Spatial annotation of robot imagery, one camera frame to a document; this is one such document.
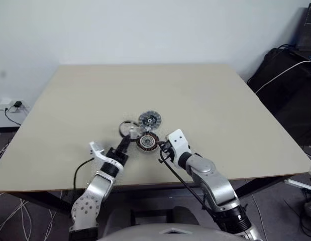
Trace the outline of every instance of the table leg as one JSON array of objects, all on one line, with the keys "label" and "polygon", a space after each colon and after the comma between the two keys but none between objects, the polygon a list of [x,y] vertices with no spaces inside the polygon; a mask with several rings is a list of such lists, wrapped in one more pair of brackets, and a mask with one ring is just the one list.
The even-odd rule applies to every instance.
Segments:
[{"label": "table leg", "polygon": [[236,194],[239,198],[247,197],[251,194],[259,192],[263,189],[266,189],[272,185],[277,184],[293,175],[286,175],[286,176],[277,176],[277,177],[263,177],[263,178],[256,178],[252,181],[248,182],[247,184],[239,187],[236,189]]},{"label": "table leg", "polygon": [[70,215],[72,205],[49,192],[9,192],[8,194],[39,206]]}]

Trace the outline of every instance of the wall socket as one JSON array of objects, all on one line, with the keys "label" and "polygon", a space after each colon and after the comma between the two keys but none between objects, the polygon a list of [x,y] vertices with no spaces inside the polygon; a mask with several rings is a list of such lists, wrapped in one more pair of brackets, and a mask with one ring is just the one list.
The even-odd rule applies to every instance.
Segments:
[{"label": "wall socket", "polygon": [[23,99],[2,98],[0,102],[0,111],[5,111],[6,108],[10,108],[9,112],[16,112],[17,108],[12,107],[16,101],[21,101],[23,107],[29,107],[29,105]]}]

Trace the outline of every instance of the table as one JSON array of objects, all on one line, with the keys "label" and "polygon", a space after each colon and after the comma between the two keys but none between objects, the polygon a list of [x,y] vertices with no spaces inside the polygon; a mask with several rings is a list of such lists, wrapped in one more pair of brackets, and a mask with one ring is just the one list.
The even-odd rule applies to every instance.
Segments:
[{"label": "table", "polygon": [[[155,130],[161,140],[182,129],[191,149],[229,179],[265,177],[237,190],[240,197],[310,168],[300,147],[227,65],[60,66],[0,161],[0,191],[60,207],[39,191],[71,189],[75,169],[90,158],[88,143],[116,147],[119,124],[137,121],[147,110],[162,116]],[[131,145],[128,154],[116,185],[178,182],[159,164],[158,152],[144,154]],[[91,174],[84,166],[77,187],[85,188]]]}]

